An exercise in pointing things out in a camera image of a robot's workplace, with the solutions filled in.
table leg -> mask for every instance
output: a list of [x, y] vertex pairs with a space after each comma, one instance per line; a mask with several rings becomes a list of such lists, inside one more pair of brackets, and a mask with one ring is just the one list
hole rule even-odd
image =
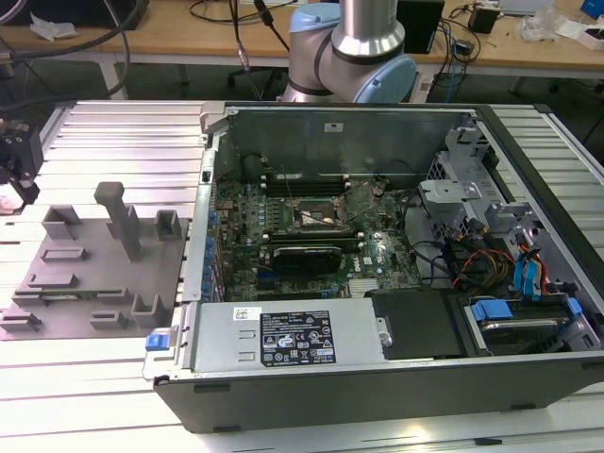
[[[103, 78], [105, 79], [105, 85], [107, 89], [110, 90], [120, 81], [120, 77], [117, 74], [117, 69], [115, 68], [115, 61], [104, 59], [97, 61], [99, 68], [101, 68], [101, 73], [103, 73]], [[120, 91], [114, 94], [111, 99], [127, 99], [128, 93], [126, 92], [126, 87], [123, 87]]]
[[411, 99], [409, 101], [411, 104], [426, 104], [430, 89], [432, 88], [432, 81], [437, 73], [437, 67], [417, 66], [417, 76], [415, 77], [415, 83], [413, 84]]

black cable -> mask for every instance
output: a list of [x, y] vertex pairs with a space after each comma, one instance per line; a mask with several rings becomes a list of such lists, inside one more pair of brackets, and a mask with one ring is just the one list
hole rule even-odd
[[237, 43], [237, 55], [239, 56], [239, 61], [242, 64], [243, 72], [245, 73], [247, 81], [252, 88], [252, 92], [254, 92], [254, 97], [256, 97], [256, 100], [260, 101], [262, 97], [258, 87], [256, 86], [256, 83], [254, 82], [254, 77], [252, 76], [249, 66], [249, 58], [247, 56], [247, 52], [245, 51], [245, 47], [243, 47], [239, 33], [239, 0], [228, 0], [228, 9], [230, 10], [231, 18], [233, 19], [233, 30], [235, 31], [235, 42]]
[[455, 7], [451, 10], [451, 12], [449, 13], [449, 18], [450, 19], [455, 19], [458, 16], [460, 16], [460, 14], [464, 13], [464, 12], [472, 12], [472, 10], [474, 9], [474, 6], [476, 5], [476, 2], [474, 3], [466, 3], [465, 5], [459, 5], [458, 7]]
[[443, 64], [441, 65], [441, 68], [439, 69], [438, 73], [434, 76], [434, 79], [432, 80], [432, 86], [430, 87], [430, 91], [432, 91], [434, 89], [434, 87], [438, 84], [438, 81], [441, 79], [441, 76], [443, 75], [443, 72], [445, 71], [445, 67], [446, 64], [449, 63], [449, 71], [451, 69], [451, 62], [452, 62], [452, 58], [451, 58], [451, 25], [446, 23], [443, 19], [441, 19], [439, 21], [439, 25], [440, 28], [438, 28], [439, 31], [443, 32], [443, 34], [445, 35], [445, 60], [443, 61]]
[[279, 42], [281, 42], [283, 47], [285, 47], [287, 49], [287, 51], [289, 52], [290, 46], [287, 45], [287, 43], [285, 42], [285, 40], [283, 40], [283, 38], [281, 38], [281, 35], [275, 28], [275, 25], [274, 25], [275, 19], [273, 19], [273, 14], [271, 14], [271, 11], [269, 10], [269, 8], [266, 7], [264, 0], [254, 0], [254, 6], [256, 7], [256, 10], [258, 11], [258, 15], [260, 16], [262, 23], [270, 28], [270, 30], [273, 32], [273, 34], [275, 36], [277, 36], [277, 39], [279, 40]]
[[592, 134], [594, 134], [594, 132], [596, 132], [597, 127], [600, 125], [600, 123], [602, 123], [604, 121], [604, 114], [602, 114], [602, 116], [600, 116], [597, 121], [594, 123], [594, 125], [592, 126], [591, 129], [589, 129], [589, 132], [587, 132], [587, 135], [585, 135], [585, 138], [583, 140], [581, 140], [581, 143], [586, 144], [587, 141], [592, 137]]
[[113, 28], [109, 33], [88, 42], [83, 42], [82, 44], [74, 45], [73, 47], [68, 47], [65, 49], [55, 49], [55, 50], [45, 50], [40, 52], [15, 52], [11, 54], [11, 59], [13, 61], [24, 61], [29, 59], [47, 59], [51, 57], [59, 57], [62, 55], [73, 54], [75, 52], [81, 52], [83, 50], [88, 50], [97, 45], [100, 45], [104, 42], [109, 41], [111, 38], [116, 37], [120, 33], [124, 33], [127, 27], [139, 17], [140, 10], [144, 7], [144, 0], [136, 0], [136, 5], [127, 15], [126, 19], [120, 23], [118, 26]]
[[[111, 18], [113, 19], [113, 21], [116, 22], [116, 24], [119, 24], [119, 18], [118, 18], [117, 12], [115, 11], [115, 8], [113, 7], [113, 4], [110, 2], [110, 0], [104, 0], [104, 2], [105, 2], [105, 5], [107, 6], [107, 9], [109, 10], [109, 13], [111, 14]], [[122, 76], [120, 77], [120, 80], [118, 81], [118, 83], [113, 88], [111, 88], [110, 90], [108, 90], [106, 92], [107, 97], [111, 97], [113, 94], [116, 94], [118, 91], [120, 91], [125, 86], [126, 78], [128, 75], [128, 69], [130, 66], [130, 60], [131, 60], [130, 46], [128, 44], [126, 31], [124, 30], [123, 27], [120, 27], [120, 26], [117, 26], [116, 29], [121, 29], [120, 33], [122, 34], [122, 40], [124, 42], [124, 51], [125, 51], [124, 70], [122, 71]], [[60, 102], [74, 102], [81, 98], [82, 98], [81, 95], [77, 95], [77, 94], [73, 94], [73, 93], [55, 94], [52, 96], [40, 97], [37, 99], [24, 100], [21, 102], [16, 102], [16, 103], [10, 104], [5, 107], [0, 107], [0, 113], [9, 113], [14, 110], [25, 109], [28, 107], [34, 107], [34, 106], [38, 106], [41, 104], [57, 104]]]
[[[0, 42], [10, 51], [10, 52], [14, 52], [15, 49], [14, 47], [12, 47], [3, 37], [2, 35], [0, 35]], [[34, 67], [32, 64], [29, 63], [29, 61], [22, 61], [22, 63], [27, 66], [27, 69], [29, 70], [29, 72], [31, 74], [33, 74], [42, 84], [43, 86], [52, 94], [57, 94], [57, 91], [55, 89], [53, 89], [47, 82], [46, 80], [44, 80], [42, 78], [42, 76], [40, 74], [38, 74], [36, 71], [34, 71]]]
[[0, 17], [0, 25], [11, 21], [27, 4], [27, 0], [16, 0], [16, 2]]
[[407, 223], [407, 212], [409, 211], [409, 208], [411, 207], [411, 201], [413, 200], [413, 198], [415, 198], [416, 195], [419, 195], [419, 186], [417, 187], [417, 189], [415, 191], [413, 191], [412, 194], [410, 194], [407, 197], [407, 201], [405, 202], [405, 208], [403, 209], [403, 215], [402, 218], [400, 220], [400, 227], [402, 229], [405, 229], [405, 224]]
[[[283, 7], [287, 7], [289, 5], [292, 5], [294, 3], [298, 3], [298, 0], [291, 0], [288, 3], [283, 3], [281, 5], [275, 5], [273, 7], [268, 8], [268, 10], [273, 11], [275, 9], [278, 8], [283, 8]], [[206, 22], [210, 22], [212, 24], [217, 24], [217, 25], [233, 25], [233, 20], [231, 19], [223, 19], [223, 18], [213, 18], [213, 17], [208, 17], [206, 15], [206, 11], [204, 10], [204, 12], [202, 14], [199, 14], [198, 12], [195, 11], [195, 8], [197, 8], [199, 5], [205, 5], [206, 7], [208, 6], [208, 0], [199, 0], [195, 3], [193, 3], [190, 7], [189, 7], [189, 13], [197, 18], [200, 19], [202, 21], [206, 21]], [[251, 24], [257, 24], [258, 22], [260, 22], [260, 15], [257, 12], [253, 12], [251, 14], [246, 14], [242, 17], [239, 18], [239, 23], [240, 25], [251, 25]]]
[[478, 58], [478, 56], [480, 55], [480, 52], [482, 51], [482, 42], [480, 41], [480, 37], [474, 31], [472, 31], [470, 28], [468, 28], [467, 25], [464, 25], [461, 22], [457, 22], [457, 21], [454, 21], [452, 19], [443, 19], [443, 21], [445, 21], [446, 23], [449, 23], [449, 24], [458, 25], [461, 28], [463, 28], [465, 31], [467, 31], [468, 33], [470, 33], [474, 37], [474, 39], [476, 40], [476, 43], [478, 45], [478, 50], [477, 50], [476, 54], [473, 57], [470, 57], [468, 59], [461, 59], [460, 56], [454, 55], [454, 58], [457, 61], [460, 61], [462, 63], [471, 63], [472, 61], [476, 60]]
[[279, 42], [281, 42], [281, 44], [283, 45], [283, 47], [285, 47], [285, 49], [289, 52], [290, 51], [290, 46], [287, 45], [287, 43], [281, 37], [281, 35], [279, 34], [279, 32], [277, 31], [277, 29], [275, 28], [275, 26], [274, 25], [269, 25], [269, 28], [275, 34], [275, 36], [277, 36], [277, 39], [279, 40]]

motherboard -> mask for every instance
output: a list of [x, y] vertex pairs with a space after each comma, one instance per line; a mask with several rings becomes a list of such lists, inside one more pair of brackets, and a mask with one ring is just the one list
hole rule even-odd
[[420, 286], [397, 218], [409, 192], [387, 186], [348, 178], [216, 181], [224, 300], [363, 297]]

black device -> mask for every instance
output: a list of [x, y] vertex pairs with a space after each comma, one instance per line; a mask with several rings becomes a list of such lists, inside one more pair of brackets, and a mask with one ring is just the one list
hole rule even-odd
[[455, 40], [451, 47], [455, 55], [462, 57], [470, 57], [474, 52], [474, 45], [469, 41]]
[[[12, 4], [14, 2], [2, 2], [0, 14], [7, 12]], [[134, 9], [136, 0], [111, 0], [111, 4], [115, 8], [120, 22], [123, 22]], [[148, 4], [149, 0], [144, 0], [144, 6], [141, 8], [138, 17], [132, 21], [127, 29], [133, 30], [139, 25], [146, 13]], [[30, 12], [40, 19], [56, 24], [68, 22], [75, 26], [115, 27], [115, 23], [111, 19], [103, 0], [29, 0], [25, 8], [8, 25], [31, 24]]]
[[468, 28], [475, 33], [489, 34], [493, 30], [500, 13], [501, 8], [487, 8], [482, 5], [476, 5], [472, 9]]
[[429, 54], [445, 0], [399, 0], [396, 19], [405, 27], [404, 51]]
[[38, 129], [16, 120], [0, 124], [0, 185], [10, 184], [24, 205], [40, 193], [33, 181], [43, 161]]

blue latch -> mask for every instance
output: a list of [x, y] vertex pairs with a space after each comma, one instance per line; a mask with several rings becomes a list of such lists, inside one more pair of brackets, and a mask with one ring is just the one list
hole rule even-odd
[[147, 350], [147, 352], [167, 351], [170, 349], [170, 335], [167, 333], [152, 333], [151, 335], [147, 336], [144, 348]]
[[583, 308], [575, 297], [569, 297], [566, 304], [568, 305], [570, 312], [573, 313], [573, 317], [576, 318], [583, 313]]
[[513, 318], [508, 303], [503, 299], [479, 300], [472, 307], [472, 313], [477, 321], [485, 319], [510, 319]]

